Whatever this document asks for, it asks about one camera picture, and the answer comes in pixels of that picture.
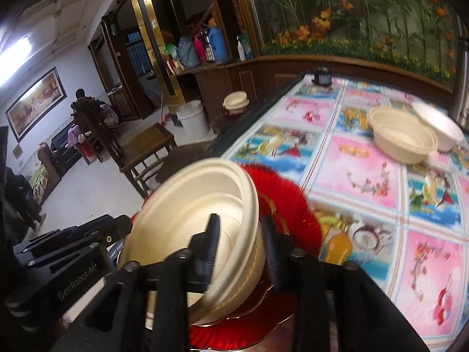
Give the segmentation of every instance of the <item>red plate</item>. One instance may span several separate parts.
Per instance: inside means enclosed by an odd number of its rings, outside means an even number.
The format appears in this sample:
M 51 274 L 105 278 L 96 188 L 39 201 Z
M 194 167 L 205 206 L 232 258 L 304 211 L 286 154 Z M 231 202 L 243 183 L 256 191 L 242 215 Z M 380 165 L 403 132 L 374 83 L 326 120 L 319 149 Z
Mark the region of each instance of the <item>red plate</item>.
M 289 233 L 298 247 L 318 255 L 321 230 L 301 189 L 261 165 L 242 166 L 257 189 L 259 215 L 272 214 L 278 231 Z M 189 339 L 195 349 L 240 350 L 266 338 L 294 311 L 295 296 L 271 290 L 264 270 L 249 298 L 225 320 L 216 324 L 189 327 Z

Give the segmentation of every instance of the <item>pink bottle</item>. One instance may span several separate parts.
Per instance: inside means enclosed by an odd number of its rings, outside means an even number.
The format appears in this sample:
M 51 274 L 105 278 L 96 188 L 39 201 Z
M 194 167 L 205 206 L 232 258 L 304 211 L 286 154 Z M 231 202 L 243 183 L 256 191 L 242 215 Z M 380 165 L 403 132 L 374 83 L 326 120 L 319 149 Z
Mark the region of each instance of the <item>pink bottle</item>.
M 200 62 L 207 63 L 207 58 L 205 57 L 205 51 L 203 50 L 203 43 L 199 40 L 198 35 L 194 36 L 194 48 L 196 49 L 197 56 L 200 59 Z

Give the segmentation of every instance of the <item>flower mural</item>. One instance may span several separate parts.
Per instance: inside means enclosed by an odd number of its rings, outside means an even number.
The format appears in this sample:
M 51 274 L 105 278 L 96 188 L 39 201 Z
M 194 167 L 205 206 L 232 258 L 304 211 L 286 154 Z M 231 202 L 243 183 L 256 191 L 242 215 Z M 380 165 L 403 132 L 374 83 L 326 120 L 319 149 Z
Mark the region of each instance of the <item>flower mural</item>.
M 453 87 L 457 36 L 446 0 L 251 0 L 263 53 L 353 57 Z

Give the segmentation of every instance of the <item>trash bin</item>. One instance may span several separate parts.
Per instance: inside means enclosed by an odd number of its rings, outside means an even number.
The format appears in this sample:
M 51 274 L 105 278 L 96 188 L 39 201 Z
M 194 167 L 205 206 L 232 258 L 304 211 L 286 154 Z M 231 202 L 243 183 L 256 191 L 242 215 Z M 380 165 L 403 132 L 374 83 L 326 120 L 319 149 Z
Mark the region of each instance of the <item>trash bin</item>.
M 205 119 L 200 100 L 192 100 L 186 103 L 184 106 L 179 107 L 176 113 L 182 123 L 182 127 L 192 139 L 199 140 L 207 136 L 210 128 Z

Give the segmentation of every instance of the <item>ceiling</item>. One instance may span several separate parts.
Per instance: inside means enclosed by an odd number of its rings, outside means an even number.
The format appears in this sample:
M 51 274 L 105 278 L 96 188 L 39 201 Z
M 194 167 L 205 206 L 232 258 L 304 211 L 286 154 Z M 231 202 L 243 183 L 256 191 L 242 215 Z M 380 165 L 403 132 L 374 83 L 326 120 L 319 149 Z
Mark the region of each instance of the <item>ceiling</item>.
M 8 96 L 41 63 L 53 54 L 78 43 L 84 49 L 101 17 L 115 0 L 33 0 L 17 22 L 4 49 L 28 36 L 31 53 L 28 61 L 0 86 L 0 100 Z

